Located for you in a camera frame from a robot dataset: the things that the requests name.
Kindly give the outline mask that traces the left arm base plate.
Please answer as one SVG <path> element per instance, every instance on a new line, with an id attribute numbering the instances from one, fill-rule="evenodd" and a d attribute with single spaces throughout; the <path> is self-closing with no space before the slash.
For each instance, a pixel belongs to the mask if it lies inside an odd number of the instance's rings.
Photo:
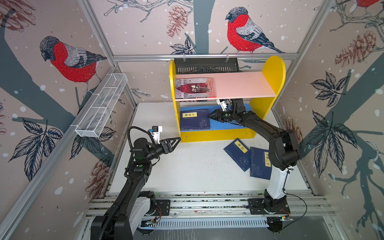
<path id="1" fill-rule="evenodd" d="M 153 210 L 149 210 L 145 216 L 146 217 L 160 217 L 160 216 L 169 216 L 171 209 L 170 200 L 156 200 L 156 206 Z"/>

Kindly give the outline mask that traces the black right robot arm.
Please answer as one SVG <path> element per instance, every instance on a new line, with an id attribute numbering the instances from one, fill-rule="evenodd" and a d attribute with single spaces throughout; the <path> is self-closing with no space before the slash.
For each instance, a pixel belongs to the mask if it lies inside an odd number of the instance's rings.
<path id="1" fill-rule="evenodd" d="M 243 99 L 231 99 L 231 109 L 221 108 L 209 114 L 220 123 L 237 123 L 253 130 L 269 143 L 269 160 L 272 164 L 270 183 L 264 193 L 264 209 L 272 214 L 287 204 L 286 182 L 289 172 L 301 158 L 297 137 L 292 130 L 276 127 L 252 111 L 247 111 Z"/>

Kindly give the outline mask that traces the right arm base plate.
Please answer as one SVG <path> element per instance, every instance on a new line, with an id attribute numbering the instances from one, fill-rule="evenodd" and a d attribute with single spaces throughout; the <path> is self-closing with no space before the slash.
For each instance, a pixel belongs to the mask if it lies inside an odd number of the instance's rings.
<path id="1" fill-rule="evenodd" d="M 248 199 L 251 215 L 290 215 L 291 211 L 286 199 Z"/>

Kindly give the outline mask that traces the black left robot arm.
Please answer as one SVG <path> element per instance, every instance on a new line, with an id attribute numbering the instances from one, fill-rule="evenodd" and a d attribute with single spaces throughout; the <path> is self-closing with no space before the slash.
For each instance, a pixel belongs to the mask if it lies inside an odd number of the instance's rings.
<path id="1" fill-rule="evenodd" d="M 127 140 L 130 158 L 125 169 L 126 183 L 112 206 L 91 224 L 92 240 L 132 240 L 146 214 L 158 210 L 152 191 L 143 191 L 154 166 L 153 160 L 172 153 L 181 142 L 180 137 L 159 139 L 161 130 L 129 127 Z"/>

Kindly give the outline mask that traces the red illustrated book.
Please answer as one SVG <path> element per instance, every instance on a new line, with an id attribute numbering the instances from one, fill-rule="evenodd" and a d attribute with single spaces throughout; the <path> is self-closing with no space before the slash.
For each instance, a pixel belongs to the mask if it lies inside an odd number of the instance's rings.
<path id="1" fill-rule="evenodd" d="M 176 79 L 176 100 L 216 98 L 215 83 L 212 78 Z"/>

